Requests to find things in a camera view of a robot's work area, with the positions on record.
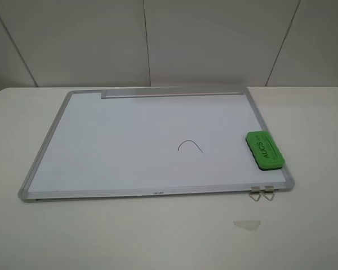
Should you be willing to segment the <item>green whiteboard eraser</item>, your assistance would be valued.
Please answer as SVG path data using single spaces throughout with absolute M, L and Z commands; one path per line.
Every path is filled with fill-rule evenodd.
M 268 131 L 248 132 L 245 141 L 260 170 L 278 170 L 285 165 L 285 159 Z

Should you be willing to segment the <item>white aluminium-framed whiteboard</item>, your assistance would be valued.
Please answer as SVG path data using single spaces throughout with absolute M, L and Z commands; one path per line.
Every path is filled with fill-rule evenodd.
M 253 186 L 263 197 L 265 186 L 274 193 L 293 189 L 286 165 L 257 166 L 245 138 L 268 127 L 249 90 L 216 87 L 228 86 L 245 92 L 103 100 L 106 89 L 70 91 L 19 199 L 249 194 Z

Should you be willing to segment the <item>grey marker tray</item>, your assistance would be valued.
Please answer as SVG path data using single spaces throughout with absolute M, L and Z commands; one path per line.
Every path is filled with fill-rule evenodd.
M 178 97 L 178 96 L 215 96 L 215 95 L 243 95 L 242 87 L 149 87 L 106 89 L 101 93 L 101 99 L 114 98 L 147 98 L 147 97 Z

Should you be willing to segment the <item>left metal hanging clip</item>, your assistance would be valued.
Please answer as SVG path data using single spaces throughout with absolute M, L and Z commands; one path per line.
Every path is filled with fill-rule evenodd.
M 258 202 L 261 198 L 261 188 L 260 186 L 251 187 L 251 191 L 249 193 L 249 197 L 253 199 L 253 201 Z

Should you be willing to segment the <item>metal hanging clip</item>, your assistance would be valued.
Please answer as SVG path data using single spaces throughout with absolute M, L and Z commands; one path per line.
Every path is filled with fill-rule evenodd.
M 251 191 L 249 193 L 249 197 L 253 199 L 253 201 L 258 202 L 261 198 L 261 188 L 260 186 L 251 187 Z
M 275 188 L 274 186 L 265 186 L 262 195 L 268 200 L 268 201 L 273 201 L 275 197 Z

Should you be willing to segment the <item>right metal hanging clip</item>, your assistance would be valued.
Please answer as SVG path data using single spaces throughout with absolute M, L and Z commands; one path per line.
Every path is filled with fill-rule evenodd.
M 274 186 L 265 186 L 262 195 L 268 200 L 268 201 L 273 201 L 275 197 L 275 188 Z

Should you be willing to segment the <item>clear tape piece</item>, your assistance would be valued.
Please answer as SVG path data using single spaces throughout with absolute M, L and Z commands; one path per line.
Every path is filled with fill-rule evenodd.
M 233 223 L 246 231 L 257 231 L 261 225 L 260 220 L 235 220 Z

